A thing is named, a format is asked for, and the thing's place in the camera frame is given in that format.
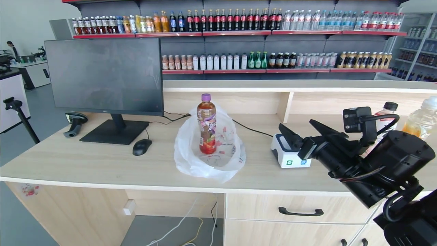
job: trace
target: white cable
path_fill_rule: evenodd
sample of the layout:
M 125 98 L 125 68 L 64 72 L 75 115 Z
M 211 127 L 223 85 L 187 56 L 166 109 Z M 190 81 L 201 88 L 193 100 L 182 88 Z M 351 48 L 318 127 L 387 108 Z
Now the white cable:
M 175 226 L 173 229 L 171 229 L 169 232 L 167 232 L 167 234 L 165 234 L 162 238 L 158 239 L 158 240 L 153 240 L 151 243 L 149 243 L 146 246 L 151 246 L 152 244 L 156 243 L 156 245 L 158 245 L 158 242 L 161 241 L 162 239 L 164 239 L 168 234 L 170 234 L 170 232 L 172 232 L 174 229 L 178 228 L 182 221 L 184 221 L 184 219 L 190 214 L 191 210 L 194 208 L 194 205 L 197 202 L 197 199 L 199 199 L 199 197 L 196 197 L 196 200 L 194 200 L 193 205 L 191 206 L 190 210 L 188 211 L 188 213 L 180 220 L 179 224 L 177 224 L 177 226 Z
M 217 200 L 218 200 L 219 198 L 218 198 L 218 196 L 217 196 L 217 193 L 215 194 L 215 202 L 217 202 Z M 217 221 L 217 211 L 219 210 L 219 205 L 217 204 L 217 207 L 215 208 L 215 219 L 214 219 L 214 223 L 213 223 L 213 225 L 212 225 L 212 232 L 211 232 L 211 244 L 209 245 L 209 246 L 212 246 L 212 242 L 214 241 L 214 237 L 213 237 L 213 235 L 214 235 L 214 229 L 215 229 L 215 222 Z

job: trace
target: gray floor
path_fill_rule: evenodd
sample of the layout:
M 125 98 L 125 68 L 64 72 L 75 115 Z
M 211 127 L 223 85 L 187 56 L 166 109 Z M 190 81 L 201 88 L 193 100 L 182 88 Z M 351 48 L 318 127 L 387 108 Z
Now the gray floor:
M 50 85 L 28 91 L 26 95 L 31 112 L 30 124 L 40 140 L 44 140 L 68 124 L 64 111 L 54 107 Z M 0 141 L 2 143 L 0 166 L 8 163 L 34 145 L 23 125 L 19 125 L 5 134 L 0 134 Z M 180 219 L 137 216 L 122 246 L 147 245 L 150 241 L 161 238 L 176 226 Z M 222 220 L 217 221 L 217 224 L 218 227 L 214 231 L 214 246 L 223 245 Z M 197 218 L 187 218 L 178 229 L 170 233 L 159 245 L 180 246 L 196 235 L 199 225 L 200 221 Z M 209 245 L 211 243 L 211 230 L 212 219 L 205 219 L 205 223 L 194 243 L 197 246 Z M 0 244 L 2 246 L 58 245 L 3 182 L 0 182 Z

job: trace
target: green glass bottle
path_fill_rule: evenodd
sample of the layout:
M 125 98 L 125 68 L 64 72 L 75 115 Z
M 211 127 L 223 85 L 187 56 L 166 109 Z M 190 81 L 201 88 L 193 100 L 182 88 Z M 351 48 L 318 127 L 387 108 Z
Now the green glass bottle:
M 261 52 L 257 52 L 257 58 L 255 59 L 255 68 L 260 69 L 261 68 Z
M 267 52 L 264 52 L 264 58 L 261 61 L 261 68 L 267 68 Z
M 254 59 L 254 52 L 250 52 L 249 59 L 247 60 L 247 65 L 249 69 L 253 69 L 255 67 L 255 59 Z

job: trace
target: computer monitor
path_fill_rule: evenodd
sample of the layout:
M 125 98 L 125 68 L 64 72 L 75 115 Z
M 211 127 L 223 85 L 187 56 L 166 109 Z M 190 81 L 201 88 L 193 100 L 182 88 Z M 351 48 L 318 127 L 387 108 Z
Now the computer monitor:
M 55 107 L 112 116 L 81 141 L 128 145 L 149 122 L 121 114 L 164 115 L 159 39 L 56 40 L 45 48 Z

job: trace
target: purple bottle cap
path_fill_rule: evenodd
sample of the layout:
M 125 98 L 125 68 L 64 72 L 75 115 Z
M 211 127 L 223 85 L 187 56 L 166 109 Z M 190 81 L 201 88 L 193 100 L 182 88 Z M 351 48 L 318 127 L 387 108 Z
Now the purple bottle cap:
M 202 101 L 204 101 L 204 102 L 211 101 L 211 94 L 208 94 L 208 93 L 202 94 Z

